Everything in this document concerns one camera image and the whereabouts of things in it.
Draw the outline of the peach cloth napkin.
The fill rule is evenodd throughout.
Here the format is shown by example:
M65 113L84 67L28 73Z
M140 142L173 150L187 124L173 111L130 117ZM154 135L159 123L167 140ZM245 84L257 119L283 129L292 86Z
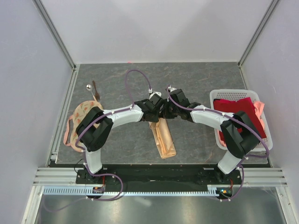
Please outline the peach cloth napkin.
M166 119L159 118L158 122L149 122L154 140L162 159L173 157L177 154Z

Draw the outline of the metal spoon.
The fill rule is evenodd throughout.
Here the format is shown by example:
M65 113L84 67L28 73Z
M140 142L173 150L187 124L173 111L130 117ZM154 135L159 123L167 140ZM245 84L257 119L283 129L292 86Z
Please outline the metal spoon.
M95 95L94 95L94 93L93 93L93 87L92 87L90 84L87 84L87 85L86 85L86 89L91 93L93 99L94 99L95 101L97 101L97 99L96 99L96 97L95 97Z

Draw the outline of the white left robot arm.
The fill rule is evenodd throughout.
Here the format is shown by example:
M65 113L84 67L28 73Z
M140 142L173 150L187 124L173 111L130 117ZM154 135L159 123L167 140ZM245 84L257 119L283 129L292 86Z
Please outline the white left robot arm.
M88 169L86 178L91 183L99 183L103 173L101 148L112 129L127 123L149 121L158 122L159 112L164 104L160 92L150 94L148 99L116 110L91 109L76 128L78 138L75 146L83 149L84 165Z

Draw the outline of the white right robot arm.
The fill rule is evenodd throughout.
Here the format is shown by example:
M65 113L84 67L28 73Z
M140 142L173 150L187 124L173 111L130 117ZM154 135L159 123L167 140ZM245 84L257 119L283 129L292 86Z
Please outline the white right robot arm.
M186 112L191 122L204 124L222 132L227 152L218 162L218 169L214 171L214 178L218 183L226 183L231 178L231 172L250 157L250 151L258 144L264 144L258 130L245 112L221 112L204 105L191 107L186 104L187 99L181 89L167 86L166 91L168 100Z

